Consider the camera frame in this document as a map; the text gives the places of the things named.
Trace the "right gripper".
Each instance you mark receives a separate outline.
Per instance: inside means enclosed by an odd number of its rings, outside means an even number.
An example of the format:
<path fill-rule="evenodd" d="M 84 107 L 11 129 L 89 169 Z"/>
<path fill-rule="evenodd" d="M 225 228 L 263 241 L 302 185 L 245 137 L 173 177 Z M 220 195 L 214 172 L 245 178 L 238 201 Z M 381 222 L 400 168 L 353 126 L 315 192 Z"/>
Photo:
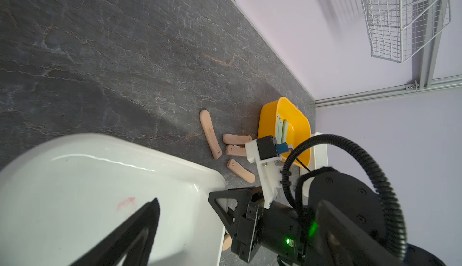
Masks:
<path fill-rule="evenodd" d="M 273 136 L 258 138 L 245 146 L 247 159 L 255 164 L 261 185 L 213 191 L 208 202 L 232 236 L 232 252 L 251 262 L 260 248 L 277 255 L 279 263 L 315 266 L 318 254 L 295 210 L 292 172 L 282 155 L 292 150 Z"/>

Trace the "mint knife bottom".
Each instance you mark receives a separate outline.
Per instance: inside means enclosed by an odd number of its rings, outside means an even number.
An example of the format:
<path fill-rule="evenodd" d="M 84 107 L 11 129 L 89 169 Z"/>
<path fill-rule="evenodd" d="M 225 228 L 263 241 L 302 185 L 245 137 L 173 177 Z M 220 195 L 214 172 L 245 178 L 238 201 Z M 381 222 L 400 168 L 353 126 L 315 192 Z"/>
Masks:
<path fill-rule="evenodd" d="M 286 143 L 287 141 L 288 128 L 289 128 L 289 122 L 287 120 L 284 120 L 283 126 L 282 126 L 282 143 Z"/>

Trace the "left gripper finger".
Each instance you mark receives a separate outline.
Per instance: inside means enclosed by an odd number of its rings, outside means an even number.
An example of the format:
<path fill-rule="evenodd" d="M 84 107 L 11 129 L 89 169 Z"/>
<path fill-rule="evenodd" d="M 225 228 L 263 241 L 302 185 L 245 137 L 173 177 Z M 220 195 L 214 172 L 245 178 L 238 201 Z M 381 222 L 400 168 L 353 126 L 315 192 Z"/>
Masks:
<path fill-rule="evenodd" d="M 160 219 L 158 199 L 144 204 L 74 266 L 146 266 Z"/>

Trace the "pink knife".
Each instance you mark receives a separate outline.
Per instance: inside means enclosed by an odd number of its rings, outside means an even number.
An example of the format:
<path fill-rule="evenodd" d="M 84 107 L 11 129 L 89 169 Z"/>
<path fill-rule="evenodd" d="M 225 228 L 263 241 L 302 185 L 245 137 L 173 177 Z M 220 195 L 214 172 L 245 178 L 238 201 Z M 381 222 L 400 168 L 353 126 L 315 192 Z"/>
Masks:
<path fill-rule="evenodd" d="M 230 249 L 231 245 L 232 245 L 232 237 L 228 233 L 225 233 L 224 238 L 223 238 L 222 251 L 226 251 Z"/>
<path fill-rule="evenodd" d="M 223 142 L 227 145 L 245 145 L 252 141 L 251 136 L 243 136 L 238 134 L 224 134 Z"/>
<path fill-rule="evenodd" d="M 246 157 L 247 153 L 246 153 L 245 147 L 243 147 L 243 146 L 227 145 L 226 146 L 226 155 Z"/>
<path fill-rule="evenodd" d="M 227 162 L 227 168 L 246 182 L 250 184 L 255 182 L 255 175 L 246 170 L 242 165 L 240 165 L 239 162 L 235 161 L 234 159 L 230 159 Z"/>
<path fill-rule="evenodd" d="M 208 110 L 202 110 L 199 115 L 205 137 L 215 160 L 222 156 L 222 150 L 215 135 L 214 127 L 211 120 L 211 115 Z"/>

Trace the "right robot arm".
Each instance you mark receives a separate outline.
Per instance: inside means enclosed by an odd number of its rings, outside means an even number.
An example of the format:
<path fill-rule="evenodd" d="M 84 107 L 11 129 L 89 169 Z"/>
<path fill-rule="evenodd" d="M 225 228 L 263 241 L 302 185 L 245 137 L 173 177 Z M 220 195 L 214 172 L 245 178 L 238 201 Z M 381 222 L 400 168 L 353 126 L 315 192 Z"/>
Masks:
<path fill-rule="evenodd" d="M 352 156 L 371 185 L 332 167 L 290 181 L 291 167 L 309 149 L 336 146 Z M 333 134 L 297 147 L 273 136 L 246 145 L 261 185 L 214 191 L 209 204 L 229 237 L 231 251 L 250 262 L 264 247 L 281 266 L 440 266 L 442 260 L 407 240 L 401 205 L 367 151 Z"/>

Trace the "pink knife top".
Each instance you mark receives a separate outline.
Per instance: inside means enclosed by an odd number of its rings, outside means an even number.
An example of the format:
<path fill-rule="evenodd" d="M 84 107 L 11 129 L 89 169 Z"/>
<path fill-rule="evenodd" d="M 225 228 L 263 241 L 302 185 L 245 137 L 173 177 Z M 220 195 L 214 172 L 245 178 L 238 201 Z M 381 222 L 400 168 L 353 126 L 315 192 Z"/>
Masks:
<path fill-rule="evenodd" d="M 251 136 L 243 136 L 238 134 L 224 134 L 223 142 L 227 145 L 245 145 L 252 141 Z"/>

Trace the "white storage box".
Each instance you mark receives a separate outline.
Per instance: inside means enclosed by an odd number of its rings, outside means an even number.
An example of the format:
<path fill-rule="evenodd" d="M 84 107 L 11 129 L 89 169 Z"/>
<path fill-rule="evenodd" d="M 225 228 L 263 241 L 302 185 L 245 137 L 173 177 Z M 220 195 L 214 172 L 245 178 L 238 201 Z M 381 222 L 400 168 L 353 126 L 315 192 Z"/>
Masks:
<path fill-rule="evenodd" d="M 312 134 L 313 137 L 321 135 L 322 133 L 316 132 Z M 327 154 L 327 145 L 326 144 L 320 144 L 317 146 L 314 146 L 310 148 L 310 163 L 307 166 L 308 170 L 313 172 L 316 169 L 319 169 L 321 167 L 327 167 L 328 166 L 328 154 Z M 309 171 L 302 167 L 299 167 L 300 171 L 300 176 L 303 176 L 304 174 L 307 174 Z M 310 185 L 314 178 L 308 179 L 304 185 L 303 185 L 303 195 L 304 197 L 308 198 L 309 197 L 309 189 Z"/>
<path fill-rule="evenodd" d="M 118 138 L 56 138 L 1 171 L 1 264 L 68 266 L 157 199 L 149 265 L 216 266 L 225 228 L 208 196 L 224 189 L 213 169 Z"/>

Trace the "pink knife by box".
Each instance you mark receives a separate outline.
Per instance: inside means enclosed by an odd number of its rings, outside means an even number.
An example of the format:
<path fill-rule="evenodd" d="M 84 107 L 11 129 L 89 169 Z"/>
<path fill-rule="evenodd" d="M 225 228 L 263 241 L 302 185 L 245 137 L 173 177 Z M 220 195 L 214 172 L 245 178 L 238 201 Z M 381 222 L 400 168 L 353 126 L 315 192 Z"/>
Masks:
<path fill-rule="evenodd" d="M 211 115 L 208 110 L 202 110 L 199 115 L 205 137 L 215 160 L 222 156 L 222 150 L 215 135 L 214 127 L 211 120 Z"/>

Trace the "mint knife long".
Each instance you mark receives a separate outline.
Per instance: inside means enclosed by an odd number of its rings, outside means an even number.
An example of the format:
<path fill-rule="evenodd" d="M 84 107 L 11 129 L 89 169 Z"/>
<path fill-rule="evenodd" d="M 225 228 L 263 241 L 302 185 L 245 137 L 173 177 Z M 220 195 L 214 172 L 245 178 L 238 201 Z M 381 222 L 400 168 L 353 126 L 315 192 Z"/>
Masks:
<path fill-rule="evenodd" d="M 276 122 L 276 139 L 277 143 L 282 143 L 282 136 L 283 136 L 283 120 L 280 118 L 280 115 L 277 115 L 277 122 Z"/>

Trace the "yellow storage box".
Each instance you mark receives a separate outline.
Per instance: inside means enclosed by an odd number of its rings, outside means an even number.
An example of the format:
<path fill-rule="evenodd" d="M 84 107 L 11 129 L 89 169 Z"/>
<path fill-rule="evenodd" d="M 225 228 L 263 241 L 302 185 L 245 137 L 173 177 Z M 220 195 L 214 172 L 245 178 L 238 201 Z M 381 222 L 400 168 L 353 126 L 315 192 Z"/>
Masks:
<path fill-rule="evenodd" d="M 289 122 L 286 143 L 296 148 L 311 138 L 312 131 L 308 118 L 286 97 L 265 104 L 261 109 L 258 126 L 258 138 L 276 137 L 277 115 Z"/>

